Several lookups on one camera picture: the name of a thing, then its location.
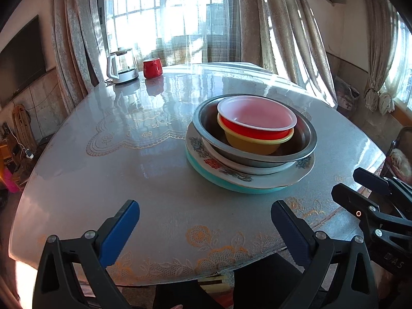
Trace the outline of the wall television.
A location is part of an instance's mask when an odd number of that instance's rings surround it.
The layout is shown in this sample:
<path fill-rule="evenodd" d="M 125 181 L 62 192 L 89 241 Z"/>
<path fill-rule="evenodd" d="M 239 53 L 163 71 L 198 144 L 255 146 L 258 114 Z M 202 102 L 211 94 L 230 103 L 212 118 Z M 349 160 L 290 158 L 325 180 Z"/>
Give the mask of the wall television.
<path fill-rule="evenodd" d="M 46 73 L 38 16 L 10 40 L 0 56 L 1 108 Z"/>

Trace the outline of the beige window curtains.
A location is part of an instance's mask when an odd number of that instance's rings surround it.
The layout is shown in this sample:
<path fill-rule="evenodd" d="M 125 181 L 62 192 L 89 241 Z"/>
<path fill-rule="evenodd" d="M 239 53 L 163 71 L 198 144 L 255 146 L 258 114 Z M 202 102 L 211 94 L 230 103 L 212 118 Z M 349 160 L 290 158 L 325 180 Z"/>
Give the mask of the beige window curtains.
<path fill-rule="evenodd" d="M 51 0 L 60 94 L 71 112 L 115 51 L 165 66 L 248 62 L 331 105 L 338 98 L 309 0 Z"/>

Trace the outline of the small white rose plate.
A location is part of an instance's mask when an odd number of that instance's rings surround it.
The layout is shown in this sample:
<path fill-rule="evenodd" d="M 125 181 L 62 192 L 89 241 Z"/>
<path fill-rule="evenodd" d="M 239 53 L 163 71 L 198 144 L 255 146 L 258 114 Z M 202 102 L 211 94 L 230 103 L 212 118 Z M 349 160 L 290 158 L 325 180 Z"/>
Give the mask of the small white rose plate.
<path fill-rule="evenodd" d="M 225 158 L 221 154 L 219 154 L 216 149 L 204 138 L 201 138 L 206 150 L 208 153 L 215 157 L 218 161 L 221 163 L 225 164 L 226 166 L 230 167 L 231 169 L 235 169 L 237 171 L 241 171 L 245 174 L 253 174 L 253 175 L 269 175 L 269 174 L 275 174 L 280 171 L 284 171 L 286 169 L 291 168 L 292 166 L 295 165 L 295 162 L 288 162 L 286 164 L 280 165 L 280 166 L 275 166 L 275 167 L 252 167 L 252 166 L 247 166 L 243 164 L 239 164 L 237 162 L 234 162 L 232 160 L 229 160 L 228 158 Z"/>

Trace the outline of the yellow plastic bowl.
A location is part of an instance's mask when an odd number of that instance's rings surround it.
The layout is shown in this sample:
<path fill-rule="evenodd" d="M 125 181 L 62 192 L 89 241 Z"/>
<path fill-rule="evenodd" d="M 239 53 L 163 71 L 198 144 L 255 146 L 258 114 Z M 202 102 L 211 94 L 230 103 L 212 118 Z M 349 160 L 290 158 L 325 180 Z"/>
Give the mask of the yellow plastic bowl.
<path fill-rule="evenodd" d="M 226 124 L 224 120 L 225 119 L 220 114 L 217 114 L 217 122 L 224 130 L 229 145 L 238 150 L 258 155 L 266 156 L 274 153 L 281 146 L 281 144 L 289 141 L 294 134 L 294 129 L 292 128 L 286 131 L 287 134 L 283 138 L 276 140 L 259 140 L 236 133 L 233 129 L 229 128 L 228 124 Z"/>

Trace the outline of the lace floral table mat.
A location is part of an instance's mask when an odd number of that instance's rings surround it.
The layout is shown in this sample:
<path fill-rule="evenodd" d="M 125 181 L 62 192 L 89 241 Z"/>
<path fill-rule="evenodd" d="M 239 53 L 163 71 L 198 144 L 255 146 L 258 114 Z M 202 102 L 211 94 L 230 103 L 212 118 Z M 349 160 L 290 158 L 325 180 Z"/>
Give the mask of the lace floral table mat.
<path fill-rule="evenodd" d="M 242 194 L 207 181 L 185 154 L 191 106 L 174 104 L 126 113 L 109 109 L 87 143 L 97 215 L 133 199 L 139 223 L 110 273 L 126 285 L 208 276 L 261 258 L 283 246 L 270 219 L 284 200 L 311 226 L 331 221 L 330 190 L 347 176 L 324 168 L 275 193 Z"/>

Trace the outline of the large floral oval plate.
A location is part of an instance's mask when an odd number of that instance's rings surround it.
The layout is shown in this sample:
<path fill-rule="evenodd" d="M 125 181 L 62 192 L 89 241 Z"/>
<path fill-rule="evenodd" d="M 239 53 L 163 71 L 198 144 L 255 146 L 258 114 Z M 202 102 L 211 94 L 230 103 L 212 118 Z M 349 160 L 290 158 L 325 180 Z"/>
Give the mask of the large floral oval plate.
<path fill-rule="evenodd" d="M 201 136 L 193 124 L 188 126 L 186 132 L 186 148 L 199 165 L 210 174 L 218 176 L 227 182 L 245 188 L 271 189 L 278 187 L 289 187 L 307 176 L 314 168 L 316 157 L 314 154 L 295 162 L 295 165 L 284 171 L 269 175 L 245 174 L 241 171 L 231 169 L 225 164 L 211 156 L 206 150 Z"/>

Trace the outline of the teal round plate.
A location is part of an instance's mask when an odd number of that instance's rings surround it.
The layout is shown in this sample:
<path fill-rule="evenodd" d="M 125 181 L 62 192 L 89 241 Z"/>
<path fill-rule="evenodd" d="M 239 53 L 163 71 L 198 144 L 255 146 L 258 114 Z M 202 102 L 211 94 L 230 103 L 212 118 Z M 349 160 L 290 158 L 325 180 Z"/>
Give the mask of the teal round plate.
<path fill-rule="evenodd" d="M 192 157 L 188 149 L 185 150 L 185 154 L 186 154 L 186 158 L 188 162 L 191 164 L 192 168 L 195 169 L 195 171 L 197 171 L 198 174 L 200 174 L 207 181 L 215 184 L 216 186 L 224 188 L 226 190 L 237 192 L 237 193 L 242 193 L 242 194 L 263 195 L 263 194 L 268 194 L 268 193 L 275 193 L 277 191 L 281 191 L 284 188 L 286 188 L 284 186 L 284 187 L 271 188 L 271 189 L 256 189 L 256 188 L 245 188 L 245 187 L 235 185 L 233 183 L 220 179 L 218 176 L 210 174 L 206 169 L 203 169 L 199 165 L 199 163 L 196 161 L 196 159 Z"/>

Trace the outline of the wooden folding chair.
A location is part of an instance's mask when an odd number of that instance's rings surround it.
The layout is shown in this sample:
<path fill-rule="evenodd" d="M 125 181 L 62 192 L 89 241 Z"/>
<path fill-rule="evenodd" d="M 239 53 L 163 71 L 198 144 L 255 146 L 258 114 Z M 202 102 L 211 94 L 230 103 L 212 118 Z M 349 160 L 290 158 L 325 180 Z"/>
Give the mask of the wooden folding chair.
<path fill-rule="evenodd" d="M 37 144 L 31 129 L 31 119 L 22 104 L 18 104 L 12 111 L 15 135 L 19 143 L 32 152 L 36 151 Z"/>

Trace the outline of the red plastic bowl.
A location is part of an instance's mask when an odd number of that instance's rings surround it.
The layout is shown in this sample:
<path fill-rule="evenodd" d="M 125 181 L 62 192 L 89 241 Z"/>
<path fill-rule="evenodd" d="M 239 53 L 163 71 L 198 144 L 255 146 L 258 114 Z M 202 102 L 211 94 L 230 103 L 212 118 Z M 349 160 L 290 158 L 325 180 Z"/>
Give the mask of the red plastic bowl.
<path fill-rule="evenodd" d="M 285 105 L 269 98 L 238 95 L 217 104 L 225 127 L 257 140 L 285 138 L 297 124 L 297 116 Z"/>

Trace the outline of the stainless steel bowl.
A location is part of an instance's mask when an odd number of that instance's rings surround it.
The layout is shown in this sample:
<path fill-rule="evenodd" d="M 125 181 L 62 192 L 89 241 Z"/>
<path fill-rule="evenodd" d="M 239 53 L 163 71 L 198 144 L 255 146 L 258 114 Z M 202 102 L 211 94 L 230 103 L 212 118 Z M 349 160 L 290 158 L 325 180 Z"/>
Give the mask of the stainless steel bowl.
<path fill-rule="evenodd" d="M 207 99 L 199 104 L 193 114 L 193 127 L 219 154 L 242 165 L 266 168 L 286 162 L 297 162 L 314 153 L 318 144 L 314 126 L 309 119 L 289 105 L 286 107 L 297 117 L 297 124 L 292 138 L 280 146 L 278 150 L 269 155 L 258 155 L 231 146 L 225 136 L 224 129 L 218 124 L 217 106 L 222 100 L 235 96 L 236 94 L 227 94 Z"/>

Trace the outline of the glass electric kettle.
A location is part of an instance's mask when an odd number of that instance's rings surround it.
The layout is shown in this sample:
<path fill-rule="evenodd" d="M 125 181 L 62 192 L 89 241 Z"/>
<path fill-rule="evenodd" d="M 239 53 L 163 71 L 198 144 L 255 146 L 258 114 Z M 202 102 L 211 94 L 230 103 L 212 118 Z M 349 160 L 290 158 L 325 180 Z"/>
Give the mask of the glass electric kettle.
<path fill-rule="evenodd" d="M 138 79 L 138 63 L 132 48 L 118 48 L 107 58 L 107 76 L 114 84 Z"/>

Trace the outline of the red ceramic mug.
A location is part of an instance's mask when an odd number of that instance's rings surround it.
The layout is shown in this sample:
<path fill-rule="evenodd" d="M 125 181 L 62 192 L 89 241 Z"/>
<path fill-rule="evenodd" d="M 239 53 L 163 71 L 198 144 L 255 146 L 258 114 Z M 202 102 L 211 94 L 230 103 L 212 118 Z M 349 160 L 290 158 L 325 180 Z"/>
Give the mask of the red ceramic mug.
<path fill-rule="evenodd" d="M 146 79 L 157 78 L 163 74 L 163 66 L 159 58 L 144 60 L 142 67 Z"/>

